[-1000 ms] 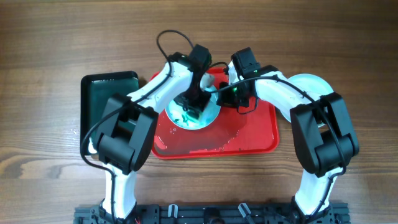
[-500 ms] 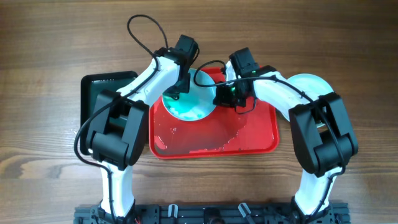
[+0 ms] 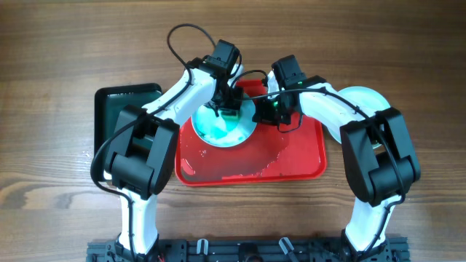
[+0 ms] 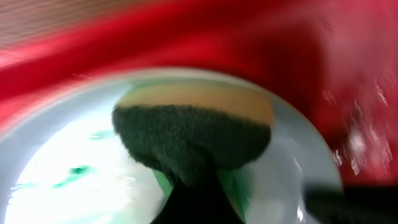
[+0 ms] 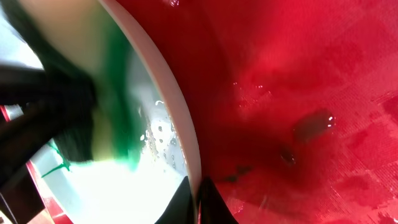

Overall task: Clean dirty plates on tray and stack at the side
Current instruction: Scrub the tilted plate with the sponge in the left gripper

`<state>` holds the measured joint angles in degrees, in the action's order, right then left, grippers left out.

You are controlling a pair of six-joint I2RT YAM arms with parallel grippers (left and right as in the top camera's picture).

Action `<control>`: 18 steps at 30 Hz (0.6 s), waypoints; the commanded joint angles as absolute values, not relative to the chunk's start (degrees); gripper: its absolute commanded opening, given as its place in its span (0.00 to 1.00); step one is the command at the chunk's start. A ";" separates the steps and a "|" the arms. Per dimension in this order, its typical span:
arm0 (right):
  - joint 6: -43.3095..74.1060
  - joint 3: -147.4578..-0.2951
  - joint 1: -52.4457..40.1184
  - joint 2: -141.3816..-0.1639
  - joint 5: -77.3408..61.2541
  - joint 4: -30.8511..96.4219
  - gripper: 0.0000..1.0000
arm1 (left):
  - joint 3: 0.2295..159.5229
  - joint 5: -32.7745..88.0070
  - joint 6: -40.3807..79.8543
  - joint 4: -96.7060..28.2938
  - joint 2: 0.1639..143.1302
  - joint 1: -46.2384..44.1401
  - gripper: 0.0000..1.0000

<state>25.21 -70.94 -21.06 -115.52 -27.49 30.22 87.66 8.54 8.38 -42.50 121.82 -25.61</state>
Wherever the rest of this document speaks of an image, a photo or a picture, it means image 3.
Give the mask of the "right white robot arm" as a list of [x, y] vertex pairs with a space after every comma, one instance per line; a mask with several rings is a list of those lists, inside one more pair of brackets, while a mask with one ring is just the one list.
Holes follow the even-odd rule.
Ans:
[[355, 195], [343, 238], [354, 259], [380, 253], [393, 209], [421, 176], [419, 160], [398, 109], [374, 110], [337, 92], [320, 76], [277, 79], [263, 98], [278, 110], [296, 110], [339, 135], [344, 170]]

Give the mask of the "pale blue plate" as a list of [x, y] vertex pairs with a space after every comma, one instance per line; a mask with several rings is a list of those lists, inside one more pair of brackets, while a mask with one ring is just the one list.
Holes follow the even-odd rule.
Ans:
[[197, 136], [205, 143], [218, 148], [230, 148], [245, 142], [254, 132], [252, 121], [256, 106], [252, 100], [242, 101], [235, 116], [226, 110], [215, 111], [207, 106], [199, 107], [191, 116], [191, 124]]

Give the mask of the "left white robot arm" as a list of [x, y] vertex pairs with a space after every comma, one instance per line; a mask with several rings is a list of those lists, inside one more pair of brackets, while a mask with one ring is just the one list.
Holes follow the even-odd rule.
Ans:
[[95, 182], [110, 179], [112, 193], [122, 201], [122, 231], [115, 241], [119, 257], [148, 261], [155, 256], [157, 196], [174, 170], [180, 128], [221, 87], [231, 87], [243, 70], [239, 63], [222, 68], [196, 58], [166, 93], [120, 111], [114, 134], [95, 153], [105, 157], [103, 169], [92, 165]]

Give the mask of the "green yellow sponge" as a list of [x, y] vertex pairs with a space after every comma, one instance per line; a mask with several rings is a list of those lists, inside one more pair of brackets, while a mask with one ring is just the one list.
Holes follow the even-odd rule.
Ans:
[[238, 119], [240, 117], [240, 112], [239, 111], [236, 111], [236, 110], [221, 110], [220, 112], [220, 115], [223, 119], [227, 119], [227, 120], [234, 120], [234, 119]]

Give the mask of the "pale green plate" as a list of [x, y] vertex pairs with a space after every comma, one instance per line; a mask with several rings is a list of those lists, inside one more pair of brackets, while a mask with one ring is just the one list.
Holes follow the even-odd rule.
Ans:
[[[338, 91], [338, 96], [347, 100], [352, 106], [360, 106], [360, 110], [367, 116], [373, 116], [376, 111], [383, 111], [390, 107], [387, 99], [377, 91], [368, 87], [353, 86]], [[351, 109], [338, 98], [327, 95], [326, 114], [330, 116], [332, 128], [328, 128], [331, 136], [341, 143], [340, 127], [365, 118]]]

